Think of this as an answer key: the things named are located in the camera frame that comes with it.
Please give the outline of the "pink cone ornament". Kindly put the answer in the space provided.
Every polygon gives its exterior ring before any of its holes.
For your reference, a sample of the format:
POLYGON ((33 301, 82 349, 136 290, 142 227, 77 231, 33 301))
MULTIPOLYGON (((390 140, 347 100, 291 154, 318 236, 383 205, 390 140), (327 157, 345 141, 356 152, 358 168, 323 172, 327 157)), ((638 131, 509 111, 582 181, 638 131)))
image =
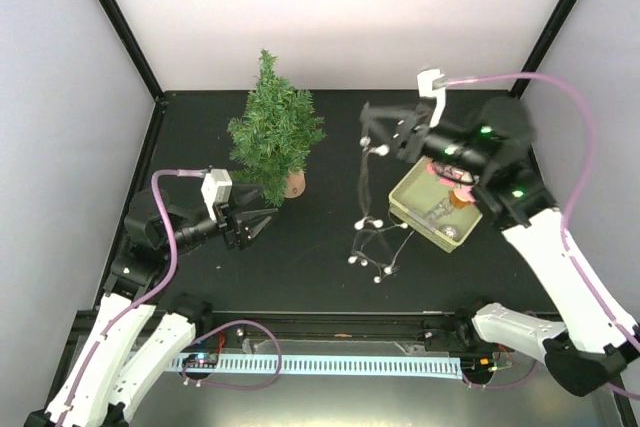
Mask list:
POLYGON ((469 186, 454 188, 449 191, 449 201, 455 209, 462 209, 476 202, 469 186))

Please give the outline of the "black aluminium rail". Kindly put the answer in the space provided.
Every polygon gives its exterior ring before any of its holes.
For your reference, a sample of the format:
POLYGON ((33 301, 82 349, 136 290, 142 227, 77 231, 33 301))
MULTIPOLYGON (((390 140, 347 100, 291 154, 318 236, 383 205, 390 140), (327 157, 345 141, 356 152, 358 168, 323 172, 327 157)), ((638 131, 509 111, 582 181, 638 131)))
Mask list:
POLYGON ((417 342, 431 351, 480 353, 496 351, 507 343, 488 343, 471 331, 471 321, 464 315, 440 314, 321 314, 214 312, 196 323, 196 333, 238 321, 238 326, 224 329, 228 347, 236 347, 248 337, 254 341, 267 336, 256 327, 257 322, 269 329, 276 339, 299 341, 381 341, 417 342))

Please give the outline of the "pink star ornament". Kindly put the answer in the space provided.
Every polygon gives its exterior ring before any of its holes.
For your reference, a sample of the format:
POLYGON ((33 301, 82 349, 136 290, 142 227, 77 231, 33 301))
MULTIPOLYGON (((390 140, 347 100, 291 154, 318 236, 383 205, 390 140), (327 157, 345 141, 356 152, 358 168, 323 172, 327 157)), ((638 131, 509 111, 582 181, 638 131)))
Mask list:
POLYGON ((473 186, 477 182, 476 177, 469 172, 439 162, 429 162, 427 164, 427 171, 432 175, 436 175, 441 180, 453 184, 473 186))

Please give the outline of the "small circuit board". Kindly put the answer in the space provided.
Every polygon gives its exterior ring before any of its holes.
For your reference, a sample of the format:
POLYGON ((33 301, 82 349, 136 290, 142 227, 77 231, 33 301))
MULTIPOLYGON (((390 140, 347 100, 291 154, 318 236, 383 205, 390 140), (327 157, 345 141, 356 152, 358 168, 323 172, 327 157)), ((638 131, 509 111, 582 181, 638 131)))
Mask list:
POLYGON ((218 362, 218 355, 216 353, 191 353, 183 361, 184 368, 204 368, 213 369, 218 362))

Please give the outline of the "small green christmas tree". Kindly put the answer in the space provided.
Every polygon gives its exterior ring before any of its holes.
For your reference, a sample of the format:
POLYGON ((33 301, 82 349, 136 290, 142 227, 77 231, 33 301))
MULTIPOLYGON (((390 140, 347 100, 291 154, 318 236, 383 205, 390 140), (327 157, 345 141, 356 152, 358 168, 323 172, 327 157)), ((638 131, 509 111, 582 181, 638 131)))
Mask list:
POLYGON ((260 52, 244 112, 227 126, 230 159, 241 166, 236 178, 262 185, 265 201, 274 207, 283 204, 289 178, 305 171, 312 147, 326 137, 311 92, 279 75, 277 62, 268 50, 260 52))

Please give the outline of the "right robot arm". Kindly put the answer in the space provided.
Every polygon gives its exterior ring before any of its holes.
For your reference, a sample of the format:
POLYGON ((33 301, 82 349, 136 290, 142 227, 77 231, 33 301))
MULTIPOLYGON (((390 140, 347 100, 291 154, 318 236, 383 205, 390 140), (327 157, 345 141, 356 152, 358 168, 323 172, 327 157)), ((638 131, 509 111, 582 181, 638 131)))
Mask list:
POLYGON ((456 184, 470 188, 560 316, 546 321, 487 303, 457 321, 457 343, 467 350, 501 344, 525 354, 578 397, 610 383, 639 357, 639 324, 608 293, 567 232, 565 212, 530 167, 535 133, 527 107, 493 98, 463 126, 438 121, 443 108, 442 102, 413 109, 365 104, 360 144, 407 162, 427 157, 447 180, 460 172, 456 184))

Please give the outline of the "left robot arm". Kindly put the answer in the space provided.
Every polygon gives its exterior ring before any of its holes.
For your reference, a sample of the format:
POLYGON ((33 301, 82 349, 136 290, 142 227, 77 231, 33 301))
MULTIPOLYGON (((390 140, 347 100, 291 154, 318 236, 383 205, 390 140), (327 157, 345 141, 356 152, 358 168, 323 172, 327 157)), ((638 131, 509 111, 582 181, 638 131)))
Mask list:
POLYGON ((177 272, 179 254, 215 236, 229 248, 249 247, 277 212, 246 210, 263 190, 224 169, 154 173, 150 187, 129 203, 129 248, 110 268, 93 327, 67 380, 25 425, 129 425, 170 362, 220 331, 210 303, 182 294, 143 345, 134 346, 177 272))

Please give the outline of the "green plastic basket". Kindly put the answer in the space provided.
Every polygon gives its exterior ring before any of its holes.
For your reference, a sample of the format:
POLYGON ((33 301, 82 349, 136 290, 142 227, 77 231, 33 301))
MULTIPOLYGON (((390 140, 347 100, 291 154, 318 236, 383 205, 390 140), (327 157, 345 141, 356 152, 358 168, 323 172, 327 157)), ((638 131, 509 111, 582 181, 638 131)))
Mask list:
POLYGON ((422 157, 388 195, 389 212, 447 253, 462 245, 483 215, 473 204, 459 207, 422 157))

